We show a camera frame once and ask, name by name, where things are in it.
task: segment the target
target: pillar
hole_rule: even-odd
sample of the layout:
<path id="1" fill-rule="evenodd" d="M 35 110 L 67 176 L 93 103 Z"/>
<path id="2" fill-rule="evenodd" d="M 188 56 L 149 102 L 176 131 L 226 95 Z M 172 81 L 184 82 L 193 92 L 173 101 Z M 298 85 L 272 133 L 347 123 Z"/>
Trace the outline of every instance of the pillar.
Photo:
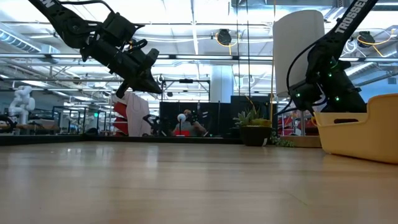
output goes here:
<path id="1" fill-rule="evenodd" d="M 234 94 L 234 74 L 230 65 L 214 65 L 211 68 L 210 102 L 230 103 Z"/>

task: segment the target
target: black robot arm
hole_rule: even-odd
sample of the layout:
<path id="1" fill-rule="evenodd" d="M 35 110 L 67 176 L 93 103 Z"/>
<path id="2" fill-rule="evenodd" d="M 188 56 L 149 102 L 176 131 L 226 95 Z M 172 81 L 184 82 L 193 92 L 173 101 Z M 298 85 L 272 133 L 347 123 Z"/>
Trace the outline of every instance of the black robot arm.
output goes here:
<path id="1" fill-rule="evenodd" d="M 306 79 L 289 88 L 297 109 L 312 113 L 312 106 L 324 94 L 327 105 L 323 112 L 366 112 L 361 90 L 355 88 L 344 71 L 351 64 L 339 58 L 345 43 L 377 2 L 354 0 L 337 25 L 313 44 L 307 57 Z"/>
<path id="2" fill-rule="evenodd" d="M 134 91 L 162 93 L 156 84 L 150 69 L 157 60 L 159 51 L 151 49 L 145 54 L 141 48 L 146 40 L 133 44 L 131 49 L 123 51 L 130 44 L 132 36 L 139 24 L 129 22 L 119 13 L 111 13 L 102 22 L 86 21 L 63 4 L 84 4 L 85 2 L 61 2 L 58 0 L 29 0 L 53 25 L 62 40 L 75 49 L 80 49 L 83 61 L 88 57 L 107 66 L 110 73 L 116 73 L 124 78 L 116 95 L 119 98 L 131 87 Z M 87 4 L 102 1 L 86 1 Z"/>

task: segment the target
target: yellow plastic bin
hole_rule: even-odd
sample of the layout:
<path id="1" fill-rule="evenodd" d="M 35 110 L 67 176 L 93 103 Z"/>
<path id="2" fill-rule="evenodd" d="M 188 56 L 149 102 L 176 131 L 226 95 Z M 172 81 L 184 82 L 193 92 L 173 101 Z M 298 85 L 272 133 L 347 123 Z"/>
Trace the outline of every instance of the yellow plastic bin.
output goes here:
<path id="1" fill-rule="evenodd" d="M 398 164 L 398 94 L 375 96 L 368 113 L 315 113 L 327 153 Z M 358 122 L 338 123 L 343 119 Z"/>

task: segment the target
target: person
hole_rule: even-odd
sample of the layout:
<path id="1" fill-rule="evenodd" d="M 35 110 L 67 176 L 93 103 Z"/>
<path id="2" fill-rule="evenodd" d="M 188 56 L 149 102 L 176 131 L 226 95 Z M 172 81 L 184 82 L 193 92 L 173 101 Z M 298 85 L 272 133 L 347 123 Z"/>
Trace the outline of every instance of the person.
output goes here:
<path id="1" fill-rule="evenodd" d="M 184 115 L 188 119 L 188 117 L 192 115 L 192 112 L 190 110 L 185 110 Z M 178 135 L 179 131 L 180 131 L 180 123 L 178 123 L 175 126 L 173 133 Z M 191 122 L 187 120 L 181 123 L 181 131 L 189 131 L 190 137 L 198 137 L 206 133 L 206 129 L 202 125 L 200 125 L 198 121 L 195 121 L 191 124 Z"/>

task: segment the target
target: potted plant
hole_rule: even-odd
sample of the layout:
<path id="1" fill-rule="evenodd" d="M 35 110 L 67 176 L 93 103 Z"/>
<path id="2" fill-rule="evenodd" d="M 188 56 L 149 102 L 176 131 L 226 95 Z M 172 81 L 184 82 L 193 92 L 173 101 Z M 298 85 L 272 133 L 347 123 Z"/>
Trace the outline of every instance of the potted plant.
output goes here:
<path id="1" fill-rule="evenodd" d="M 240 127 L 241 139 L 247 146 L 265 146 L 272 134 L 272 123 L 264 118 L 260 118 L 260 110 L 255 108 L 250 111 L 238 113 L 234 118 L 235 125 Z"/>

